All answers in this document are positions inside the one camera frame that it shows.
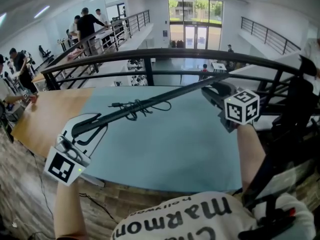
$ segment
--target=hand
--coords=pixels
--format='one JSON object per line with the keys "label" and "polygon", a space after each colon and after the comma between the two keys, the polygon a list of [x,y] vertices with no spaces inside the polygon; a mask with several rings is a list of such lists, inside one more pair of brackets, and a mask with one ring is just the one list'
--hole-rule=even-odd
{"label": "hand", "polygon": [[36,95],[30,95],[29,98],[30,98],[31,103],[34,104],[34,103],[36,103],[36,101],[37,101],[37,99],[38,99],[38,96],[36,96]]}

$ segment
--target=man in black shirt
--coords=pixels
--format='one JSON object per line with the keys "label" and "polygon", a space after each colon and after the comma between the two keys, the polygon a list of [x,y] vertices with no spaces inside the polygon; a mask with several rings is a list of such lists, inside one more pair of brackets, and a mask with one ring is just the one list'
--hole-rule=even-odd
{"label": "man in black shirt", "polygon": [[[86,37],[92,35],[95,32],[95,26],[94,23],[99,24],[103,27],[107,27],[108,25],[105,25],[100,20],[98,20],[95,16],[92,14],[89,14],[88,8],[83,8],[81,14],[83,15],[82,18],[80,18],[77,22],[77,30],[78,30],[78,40],[85,39]],[[89,41],[85,42],[83,44],[83,47],[86,51],[86,54],[91,55],[97,55],[98,52],[96,50],[95,46],[95,36],[92,37]]]}
{"label": "man in black shirt", "polygon": [[9,52],[10,58],[13,61],[13,65],[17,72],[20,71],[19,80],[24,88],[29,89],[32,93],[37,92],[37,88],[32,83],[32,78],[29,75],[29,71],[27,69],[27,57],[23,52],[17,52],[15,48],[12,48]]}

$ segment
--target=wooden table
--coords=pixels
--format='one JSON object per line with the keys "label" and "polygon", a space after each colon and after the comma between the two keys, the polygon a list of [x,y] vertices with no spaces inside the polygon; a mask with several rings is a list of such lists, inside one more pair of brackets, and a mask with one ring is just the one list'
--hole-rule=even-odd
{"label": "wooden table", "polygon": [[11,135],[38,156],[46,158],[70,118],[78,116],[93,88],[43,91],[29,104]]}

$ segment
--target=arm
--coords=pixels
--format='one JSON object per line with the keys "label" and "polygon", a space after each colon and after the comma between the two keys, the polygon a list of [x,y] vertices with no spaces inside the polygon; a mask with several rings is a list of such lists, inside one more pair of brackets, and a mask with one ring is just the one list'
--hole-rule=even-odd
{"label": "arm", "polygon": [[69,236],[78,240],[88,239],[77,180],[70,186],[58,183],[54,207],[54,233],[56,238]]}
{"label": "arm", "polygon": [[106,27],[105,24],[103,24],[100,20],[98,20],[95,16],[92,15],[92,20],[94,23],[97,23],[100,26]]}
{"label": "arm", "polygon": [[27,65],[27,57],[24,57],[22,67],[20,69],[20,74],[22,74],[25,71],[26,65]]}
{"label": "arm", "polygon": [[[34,104],[34,103],[36,103],[38,97],[36,95],[30,95],[29,98],[30,98],[31,103]],[[24,100],[25,100],[25,98],[22,95],[20,95],[20,96],[7,96],[4,99],[4,102],[8,103],[8,104],[12,104],[12,103],[15,103],[18,101],[24,101]]]}
{"label": "arm", "polygon": [[242,189],[244,192],[256,176],[265,159],[266,153],[251,124],[238,126],[237,141],[240,156]]}
{"label": "arm", "polygon": [[69,34],[71,35],[71,36],[75,36],[75,37],[77,37],[78,36],[78,34],[77,33],[75,33],[75,32],[69,32]]}
{"label": "arm", "polygon": [[311,55],[311,44],[309,42],[309,40],[306,42],[303,50],[301,51],[301,55],[303,57],[306,57],[308,59],[310,59],[310,55]]}

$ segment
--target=person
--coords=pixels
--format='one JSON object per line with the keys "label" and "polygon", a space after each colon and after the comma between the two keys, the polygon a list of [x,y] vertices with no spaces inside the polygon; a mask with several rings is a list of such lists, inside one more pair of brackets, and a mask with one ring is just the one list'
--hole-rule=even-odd
{"label": "person", "polygon": [[23,87],[29,89],[33,94],[37,92],[37,88],[32,83],[32,78],[27,69],[27,57],[22,52],[17,52],[12,48],[9,52],[13,65],[17,72],[20,72],[19,80]]}
{"label": "person", "polygon": [[229,53],[234,53],[234,50],[232,50],[231,44],[228,44],[228,52]]}
{"label": "person", "polygon": [[[265,152],[251,124],[236,130],[242,188],[245,192],[261,166]],[[276,207],[295,208],[295,237],[278,235],[276,240],[312,240],[316,234],[314,218],[307,207],[289,194],[281,195]],[[236,240],[243,231],[254,230],[265,209],[258,205],[253,213],[224,192],[202,192],[178,197],[130,214],[120,221],[111,236],[115,240]],[[59,183],[54,209],[54,232],[57,239],[88,239],[81,211],[77,181],[69,187]]]}
{"label": "person", "polygon": [[15,73],[15,70],[14,70],[14,67],[12,66],[11,61],[8,61],[6,64],[10,69],[11,75],[13,75]]}
{"label": "person", "polygon": [[[92,14],[89,14],[88,8],[82,9],[83,17],[81,17],[77,22],[77,30],[78,30],[78,40],[81,41],[82,39],[85,39],[86,37],[91,36],[95,33],[95,26],[94,23],[107,27],[106,24],[102,23],[100,20],[98,20],[95,16]],[[83,43],[83,47],[86,51],[86,54],[91,55],[97,55],[98,52],[96,50],[96,44],[95,44],[95,36],[93,36],[90,40]]]}
{"label": "person", "polygon": [[[101,10],[100,10],[100,9],[96,9],[96,10],[95,10],[95,13],[96,13],[97,19],[98,19],[99,21],[101,21],[101,22],[104,23],[105,25],[108,25],[107,16],[104,15],[103,13],[101,13]],[[102,43],[103,43],[103,48],[105,48],[105,49],[108,48],[108,45],[110,45],[110,36],[107,35],[106,37],[101,38],[101,41],[102,41]]]}
{"label": "person", "polygon": [[301,50],[301,56],[306,57],[316,67],[316,75],[303,74],[303,78],[313,85],[313,94],[319,99],[320,94],[320,38],[309,38]]}
{"label": "person", "polygon": [[[207,68],[208,68],[208,65],[207,64],[203,64],[203,69],[201,70],[201,72],[208,72]],[[199,76],[199,81],[207,79],[207,78],[208,78],[208,76],[206,76],[206,75],[200,75]]]}
{"label": "person", "polygon": [[80,15],[75,16],[73,22],[69,26],[69,35],[71,36],[71,39],[74,45],[79,42],[78,30],[77,30],[78,29],[77,23],[79,19],[80,19]]}
{"label": "person", "polygon": [[[2,74],[3,72],[4,63],[4,57],[0,54],[0,74]],[[36,103],[38,97],[36,95],[30,95],[29,98],[32,103]],[[0,102],[6,104],[13,104],[15,102],[24,100],[25,99],[22,95],[12,95],[12,91],[9,89],[8,85],[2,78],[0,78]]]}

